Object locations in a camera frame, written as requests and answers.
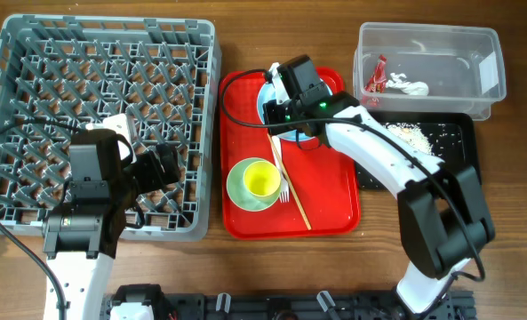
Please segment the yellow plastic cup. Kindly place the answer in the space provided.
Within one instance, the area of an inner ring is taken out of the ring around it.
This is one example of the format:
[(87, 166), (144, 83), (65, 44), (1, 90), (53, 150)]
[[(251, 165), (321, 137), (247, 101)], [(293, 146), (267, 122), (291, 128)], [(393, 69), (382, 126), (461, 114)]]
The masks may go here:
[(281, 187), (281, 177), (276, 167), (267, 160), (256, 160), (244, 170), (244, 186), (256, 198), (273, 197)]

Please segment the red snack wrapper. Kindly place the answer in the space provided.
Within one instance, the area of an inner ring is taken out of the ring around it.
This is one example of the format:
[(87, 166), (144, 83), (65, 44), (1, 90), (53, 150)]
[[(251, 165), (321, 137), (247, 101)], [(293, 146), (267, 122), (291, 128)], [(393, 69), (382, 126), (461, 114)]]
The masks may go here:
[(383, 93), (386, 90), (387, 76), (386, 76), (387, 58), (384, 55), (378, 57), (377, 65), (367, 82), (364, 89), (367, 92)]

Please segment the white napkin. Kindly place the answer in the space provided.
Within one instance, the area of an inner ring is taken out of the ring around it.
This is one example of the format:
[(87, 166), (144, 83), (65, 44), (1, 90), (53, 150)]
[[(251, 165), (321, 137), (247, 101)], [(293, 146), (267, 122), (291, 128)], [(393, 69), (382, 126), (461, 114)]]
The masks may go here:
[(388, 89), (396, 89), (407, 95), (428, 96), (429, 88), (424, 82), (410, 82), (404, 73), (391, 73), (390, 79), (386, 82)]

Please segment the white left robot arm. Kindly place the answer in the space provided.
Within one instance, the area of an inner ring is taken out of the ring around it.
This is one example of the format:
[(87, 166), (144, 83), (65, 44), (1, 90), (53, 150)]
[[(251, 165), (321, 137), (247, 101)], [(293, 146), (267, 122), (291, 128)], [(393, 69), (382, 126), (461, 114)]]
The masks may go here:
[(69, 145), (70, 200), (43, 224), (43, 251), (51, 270), (44, 318), (96, 319), (124, 229), (142, 228), (140, 195), (180, 180), (176, 149), (157, 144), (122, 156), (129, 141), (110, 129), (81, 131)]

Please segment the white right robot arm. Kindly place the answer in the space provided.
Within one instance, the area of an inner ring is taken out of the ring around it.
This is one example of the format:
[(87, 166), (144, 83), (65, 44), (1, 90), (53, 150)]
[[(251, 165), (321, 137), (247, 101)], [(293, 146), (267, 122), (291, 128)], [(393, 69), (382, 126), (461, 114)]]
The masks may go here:
[(495, 228), (477, 173), (410, 146), (379, 124), (347, 92), (331, 94), (312, 60), (301, 55), (265, 70), (275, 98), (264, 105), (269, 133), (317, 137), (373, 175), (396, 199), (401, 243), (410, 259), (396, 295), (408, 313), (425, 316), (474, 261)]

